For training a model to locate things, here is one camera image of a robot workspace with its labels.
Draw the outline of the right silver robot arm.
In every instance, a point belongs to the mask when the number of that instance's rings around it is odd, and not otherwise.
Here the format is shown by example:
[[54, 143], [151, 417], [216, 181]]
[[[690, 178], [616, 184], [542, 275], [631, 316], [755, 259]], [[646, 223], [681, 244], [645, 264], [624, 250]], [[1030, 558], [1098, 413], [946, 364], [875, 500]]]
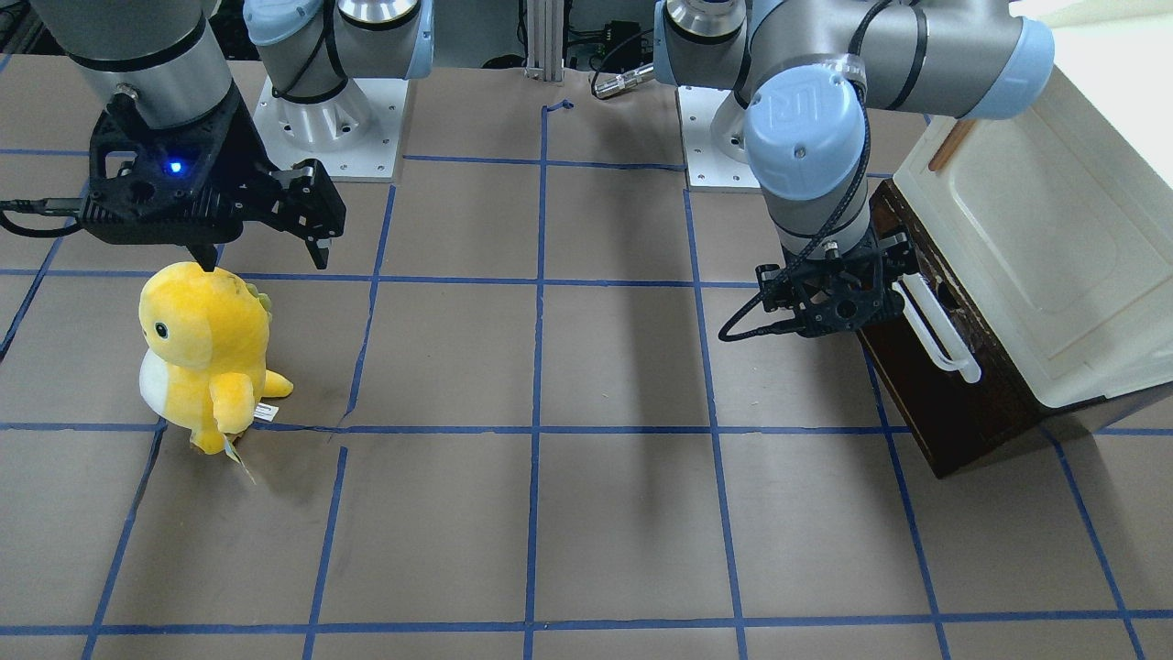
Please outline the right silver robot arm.
[[316, 268], [344, 233], [335, 176], [386, 177], [372, 84], [427, 79], [430, 1], [248, 1], [269, 118], [248, 110], [202, 1], [35, 1], [104, 102], [83, 199], [4, 203], [121, 246], [172, 244], [209, 271], [248, 222], [301, 239]]

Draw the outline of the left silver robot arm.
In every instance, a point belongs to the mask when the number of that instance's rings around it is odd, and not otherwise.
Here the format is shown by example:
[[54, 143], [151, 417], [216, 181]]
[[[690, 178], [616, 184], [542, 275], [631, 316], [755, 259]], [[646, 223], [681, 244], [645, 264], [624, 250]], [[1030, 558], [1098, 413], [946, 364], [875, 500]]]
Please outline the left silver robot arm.
[[1047, 25], [1005, 1], [662, 1], [656, 79], [728, 91], [723, 106], [759, 183], [784, 263], [721, 326], [751, 336], [854, 333], [904, 311], [917, 274], [901, 225], [876, 229], [868, 109], [1010, 118], [1053, 67]]

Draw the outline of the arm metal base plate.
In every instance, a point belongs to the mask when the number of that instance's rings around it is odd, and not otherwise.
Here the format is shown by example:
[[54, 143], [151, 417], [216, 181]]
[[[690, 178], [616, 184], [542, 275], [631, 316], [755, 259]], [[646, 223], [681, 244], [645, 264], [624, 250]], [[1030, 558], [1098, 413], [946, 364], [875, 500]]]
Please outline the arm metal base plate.
[[744, 143], [744, 108], [733, 91], [700, 86], [677, 89], [689, 188], [694, 192], [758, 193]]
[[276, 166], [318, 159], [334, 182], [393, 182], [408, 91], [402, 79], [352, 79], [334, 98], [294, 104], [265, 80], [253, 122]]

